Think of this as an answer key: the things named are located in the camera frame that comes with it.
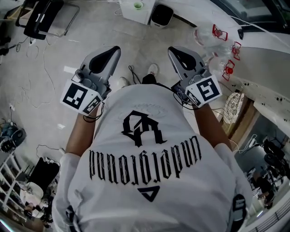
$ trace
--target shoulder strap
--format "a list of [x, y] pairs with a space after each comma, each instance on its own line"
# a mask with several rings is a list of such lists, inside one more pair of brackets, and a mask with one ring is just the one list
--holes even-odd
[[243, 195], [237, 194], [232, 201], [232, 208], [226, 232], [237, 232], [246, 218], [246, 201]]

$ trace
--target floor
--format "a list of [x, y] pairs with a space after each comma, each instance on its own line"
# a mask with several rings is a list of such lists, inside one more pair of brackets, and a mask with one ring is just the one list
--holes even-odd
[[[183, 46], [204, 54], [193, 39], [193, 28], [176, 18], [172, 18], [168, 27], [158, 30], [114, 15], [119, 9], [116, 3], [79, 1], [75, 4], [81, 10], [66, 36], [47, 37], [47, 41], [38, 40], [31, 46], [28, 38], [19, 52], [10, 50], [0, 65], [1, 113], [9, 119], [11, 104], [12, 120], [25, 128], [26, 140], [16, 154], [27, 164], [35, 164], [37, 155], [54, 160], [61, 158], [57, 150], [39, 147], [36, 154], [36, 148], [39, 144], [56, 149], [66, 147], [77, 114], [61, 105], [59, 99], [66, 80], [72, 78], [74, 70], [93, 50], [112, 45], [121, 48], [121, 58], [110, 79], [113, 91], [117, 90], [116, 82], [121, 76], [133, 83], [129, 65], [143, 77], [150, 64], [156, 63], [160, 70], [157, 81], [168, 87], [175, 84], [179, 77], [167, 55], [169, 46]], [[14, 28], [10, 44], [25, 38], [23, 28]], [[217, 102], [212, 107], [223, 105]], [[185, 116], [197, 130], [193, 113], [187, 110]]]

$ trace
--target black logo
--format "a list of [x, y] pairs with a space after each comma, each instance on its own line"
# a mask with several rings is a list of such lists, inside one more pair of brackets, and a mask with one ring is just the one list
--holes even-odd
[[194, 102], [195, 105], [200, 105], [200, 101], [189, 90], [187, 90], [186, 95], [190, 98], [191, 101]]
[[[134, 131], [132, 131], [130, 128], [130, 117], [131, 116], [141, 117], [141, 119], [134, 126], [134, 129], [133, 129]], [[132, 111], [131, 114], [129, 114], [124, 119], [124, 122], [123, 122], [124, 130], [122, 131], [122, 134], [128, 136], [130, 139], [132, 139], [135, 142], [135, 145], [137, 147], [140, 147], [140, 146], [142, 146], [141, 134], [145, 131], [150, 131], [149, 126], [151, 127], [151, 130], [154, 132], [156, 143], [162, 144], [162, 143], [165, 143], [167, 141], [167, 140], [163, 141], [163, 139], [162, 139], [162, 133], [160, 130], [158, 130], [158, 122], [149, 118], [147, 114], [140, 113], [137, 111]]]
[[78, 110], [86, 94], [87, 89], [72, 83], [63, 99], [63, 102]]
[[205, 102], [219, 95], [218, 89], [212, 79], [200, 82], [196, 86]]
[[83, 110], [84, 113], [90, 114], [93, 109], [96, 108], [96, 106], [101, 102], [100, 98], [96, 96], [90, 104], [87, 105], [87, 107]]
[[160, 186], [153, 186], [149, 188], [138, 188], [138, 191], [150, 202], [153, 202], [157, 193], [159, 192]]

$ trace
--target white sneaker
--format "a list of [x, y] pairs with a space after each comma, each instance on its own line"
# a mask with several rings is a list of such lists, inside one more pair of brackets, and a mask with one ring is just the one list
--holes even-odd
[[153, 74], [154, 77], [156, 77], [158, 75], [158, 72], [159, 72], [158, 65], [153, 63], [150, 65], [147, 74]]
[[119, 78], [119, 81], [118, 81], [119, 88], [124, 88], [129, 85], [130, 85], [130, 82], [125, 77]]

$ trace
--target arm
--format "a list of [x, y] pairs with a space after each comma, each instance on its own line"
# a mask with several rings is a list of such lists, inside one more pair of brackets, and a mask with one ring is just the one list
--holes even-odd
[[[97, 115], [99, 106], [97, 106], [90, 116], [95, 117]], [[73, 127], [72, 133], [68, 139], [68, 144], [65, 149], [66, 153], [72, 153], [78, 156], [82, 154], [91, 146], [96, 122], [86, 122], [83, 119], [82, 114], [78, 114], [76, 123]]]
[[209, 141], [213, 147], [220, 143], [224, 143], [231, 149], [231, 144], [227, 135], [209, 105], [205, 105], [195, 110], [194, 114], [201, 136]]

